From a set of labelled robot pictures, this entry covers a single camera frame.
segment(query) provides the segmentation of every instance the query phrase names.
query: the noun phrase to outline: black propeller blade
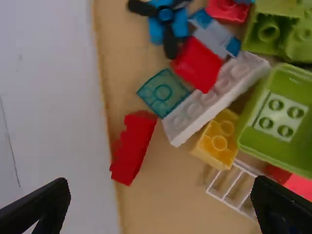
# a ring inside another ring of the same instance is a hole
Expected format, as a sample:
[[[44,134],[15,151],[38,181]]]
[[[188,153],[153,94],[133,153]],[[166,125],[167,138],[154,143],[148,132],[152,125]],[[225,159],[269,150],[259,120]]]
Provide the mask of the black propeller blade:
[[[175,34],[172,30],[171,24],[165,24],[165,31],[164,31],[164,38],[163,38],[163,43],[164,43],[164,51],[166,54],[166,57],[168,59],[175,59],[177,54],[178,54],[178,41],[177,38],[175,37]]]
[[[157,15],[158,10],[156,7],[150,5],[147,2],[140,0],[129,0],[128,9],[133,13],[137,13],[142,16],[154,17]]]

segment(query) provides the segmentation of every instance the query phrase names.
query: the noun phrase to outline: toy building block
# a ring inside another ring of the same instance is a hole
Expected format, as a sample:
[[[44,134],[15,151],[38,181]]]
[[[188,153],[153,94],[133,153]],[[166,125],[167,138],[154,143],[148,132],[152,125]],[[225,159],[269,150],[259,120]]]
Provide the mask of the toy building block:
[[[197,27],[193,36],[220,58],[238,55],[241,42],[222,24],[208,15],[204,8],[191,15],[189,22]]]
[[[312,63],[312,9],[305,9],[304,17],[289,33],[283,52],[287,62]]]
[[[230,23],[243,23],[250,6],[234,0],[209,0],[206,12],[215,19]]]
[[[229,170],[238,152],[234,139],[237,119],[229,109],[221,111],[204,128],[190,153],[218,170]]]
[[[257,0],[250,15],[242,49],[282,56],[288,35],[304,17],[304,7],[296,0]]]
[[[150,78],[137,94],[160,118],[164,118],[190,95],[190,91],[169,69],[164,69]]]
[[[312,72],[286,63],[274,67],[239,118],[238,147],[274,166],[312,178],[311,90]]]
[[[222,66],[210,92],[195,90],[162,120],[170,143],[178,147],[186,142],[258,79],[267,76],[270,69],[268,61],[247,51],[230,59]]]
[[[239,159],[235,159],[229,171],[219,171],[211,167],[208,171],[206,193],[256,221],[250,193],[254,179],[259,175],[263,173]]]
[[[234,0],[234,2],[238,3],[238,4],[246,4],[249,5],[251,3],[254,3],[255,0]]]
[[[222,62],[195,37],[191,37],[171,66],[178,76],[207,93],[215,84]]]
[[[113,145],[110,166],[112,179],[130,186],[138,174],[151,140],[157,116],[147,111],[137,111],[124,119],[126,130]]]
[[[173,0],[152,0],[148,3],[159,8],[163,6],[171,5]],[[188,29],[188,12],[186,8],[181,8],[174,13],[174,21],[172,23],[172,29],[174,35],[177,38],[183,39],[189,35]],[[157,17],[148,18],[149,33],[151,37],[151,42],[156,45],[161,45],[163,43],[163,24]]]
[[[266,174],[285,188],[304,197],[306,200],[312,201],[312,180],[308,180],[272,165],[267,166]]]

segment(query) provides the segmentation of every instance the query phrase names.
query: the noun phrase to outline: yellow lego brick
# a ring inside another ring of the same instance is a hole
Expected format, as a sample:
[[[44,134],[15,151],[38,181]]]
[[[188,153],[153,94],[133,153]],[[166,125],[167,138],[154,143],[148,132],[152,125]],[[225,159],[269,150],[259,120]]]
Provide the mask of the yellow lego brick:
[[[229,109],[221,111],[204,128],[190,153],[218,170],[229,170],[238,152],[234,138],[237,119]]]

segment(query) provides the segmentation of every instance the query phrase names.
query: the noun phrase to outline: lego stud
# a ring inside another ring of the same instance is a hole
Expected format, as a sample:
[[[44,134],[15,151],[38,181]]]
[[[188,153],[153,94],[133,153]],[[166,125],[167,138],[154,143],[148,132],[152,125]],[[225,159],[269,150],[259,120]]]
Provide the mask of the lego stud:
[[[312,31],[309,28],[305,28],[305,29],[299,29],[296,32],[296,36],[299,39],[299,41],[305,41],[311,38],[312,36]]]
[[[186,123],[187,123],[187,119],[184,115],[176,116],[172,121],[173,127],[175,129],[182,128],[183,126],[185,126]]]
[[[280,30],[273,18],[264,20],[259,27],[258,38],[263,42],[273,42],[279,38]]]
[[[167,101],[172,96],[172,89],[167,84],[161,84],[154,90],[156,98],[160,101]]]
[[[202,106],[198,102],[194,102],[186,108],[186,113],[190,117],[196,117],[202,112],[202,109]]]
[[[208,93],[206,93],[206,94],[202,94],[201,96],[200,96],[200,101],[202,102],[202,103],[204,103],[204,104],[210,104],[210,103],[212,103],[212,101],[214,100],[216,98],[216,93],[213,91],[213,90],[211,90],[211,91],[209,91]]]
[[[271,129],[274,125],[274,122],[268,117],[263,117],[259,120],[259,125],[263,129]]]
[[[224,136],[214,136],[212,138],[213,147],[218,151],[223,151],[228,148],[228,141]]]
[[[222,78],[218,80],[214,86],[218,91],[222,92],[230,85],[230,83],[231,83],[230,79]]]
[[[280,134],[282,137],[290,137],[293,134],[293,129],[286,125],[281,125],[277,129],[278,134]]]
[[[231,69],[231,75],[234,79],[241,79],[246,75],[246,73],[249,71],[249,66],[246,63],[238,64],[236,66],[233,66]]]
[[[291,107],[289,108],[289,110],[287,111],[287,114],[290,118],[301,118],[304,115],[304,111],[300,108],[297,107]]]
[[[273,111],[280,111],[284,108],[284,103],[281,100],[273,99],[269,102],[269,108]]]
[[[312,10],[311,9],[305,9],[304,17],[307,19],[311,19],[312,18]]]
[[[220,122],[220,127],[221,127],[223,134],[227,137],[233,135],[235,131],[234,123],[228,120],[222,120]]]
[[[225,11],[229,11],[231,8],[235,7],[237,5],[236,2],[233,0],[223,0],[220,1],[220,8],[222,8]]]

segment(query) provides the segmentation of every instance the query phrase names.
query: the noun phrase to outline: white lego brick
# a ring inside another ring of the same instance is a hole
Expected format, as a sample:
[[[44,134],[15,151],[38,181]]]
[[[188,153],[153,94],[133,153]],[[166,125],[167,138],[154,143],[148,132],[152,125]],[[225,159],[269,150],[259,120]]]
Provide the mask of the white lego brick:
[[[180,146],[258,79],[268,74],[268,61],[247,51],[226,62],[207,94],[195,90],[163,120],[170,143]]]
[[[254,179],[263,175],[259,170],[252,168],[239,159],[235,159],[229,171],[218,171],[211,168],[208,174],[206,193],[223,202],[238,213],[256,220],[254,208],[246,207],[245,203],[250,201],[250,193],[253,188]]]

